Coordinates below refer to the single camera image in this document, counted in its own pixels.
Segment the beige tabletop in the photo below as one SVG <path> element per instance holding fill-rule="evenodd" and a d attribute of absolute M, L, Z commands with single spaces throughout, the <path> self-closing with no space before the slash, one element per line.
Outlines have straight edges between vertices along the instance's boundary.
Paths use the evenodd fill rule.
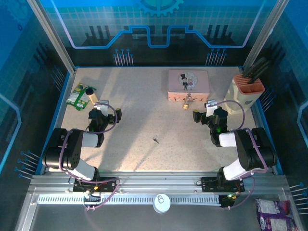
<path fill-rule="evenodd" d="M 81 82 L 97 89 L 98 99 L 122 109 L 122 120 L 105 133 L 100 148 L 82 148 L 81 158 L 100 171 L 197 170 L 212 171 L 237 159 L 236 148 L 217 148 L 207 125 L 193 121 L 193 110 L 205 111 L 204 103 L 167 100 L 170 69 L 208 71 L 210 96 L 223 100 L 237 67 L 129 67 L 78 68 L 73 88 Z M 91 102 L 82 111 L 67 106 L 62 127 L 85 129 Z M 242 115 L 228 116 L 228 129 L 238 128 Z M 244 127 L 253 128 L 251 111 Z"/>

